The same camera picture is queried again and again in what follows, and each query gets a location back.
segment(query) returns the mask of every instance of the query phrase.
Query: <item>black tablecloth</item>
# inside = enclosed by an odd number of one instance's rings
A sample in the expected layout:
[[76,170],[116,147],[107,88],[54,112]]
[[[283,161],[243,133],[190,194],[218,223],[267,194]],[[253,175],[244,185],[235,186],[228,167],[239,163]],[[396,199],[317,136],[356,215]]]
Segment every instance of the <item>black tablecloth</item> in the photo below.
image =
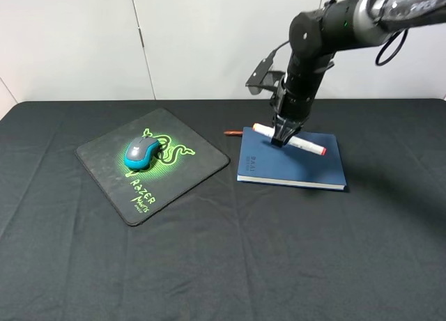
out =
[[[128,227],[74,155],[166,107],[231,164]],[[266,101],[27,102],[0,121],[0,320],[444,320],[446,102],[318,100],[347,191],[236,182]]]

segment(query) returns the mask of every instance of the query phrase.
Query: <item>blue book cover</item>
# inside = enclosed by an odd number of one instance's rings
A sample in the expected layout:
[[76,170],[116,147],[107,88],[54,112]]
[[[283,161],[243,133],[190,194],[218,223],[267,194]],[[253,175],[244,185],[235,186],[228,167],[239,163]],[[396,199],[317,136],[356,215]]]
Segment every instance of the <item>blue book cover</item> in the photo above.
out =
[[252,128],[243,129],[237,180],[294,187],[343,190],[344,170],[333,134],[300,132],[301,139],[324,146],[324,156],[290,146],[278,148]]

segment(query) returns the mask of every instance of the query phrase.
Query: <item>marker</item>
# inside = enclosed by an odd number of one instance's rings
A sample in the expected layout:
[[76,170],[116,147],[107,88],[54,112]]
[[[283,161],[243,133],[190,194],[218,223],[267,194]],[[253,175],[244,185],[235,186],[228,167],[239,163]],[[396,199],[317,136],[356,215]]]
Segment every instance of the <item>marker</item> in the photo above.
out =
[[[257,133],[267,136],[270,139],[274,135],[274,128],[265,125],[254,124],[254,126],[252,126],[252,129]],[[298,138],[296,136],[292,136],[291,139],[288,141],[288,144],[306,150],[307,152],[313,152],[317,155],[325,155],[325,152],[327,151],[325,147],[316,145],[315,143]]]

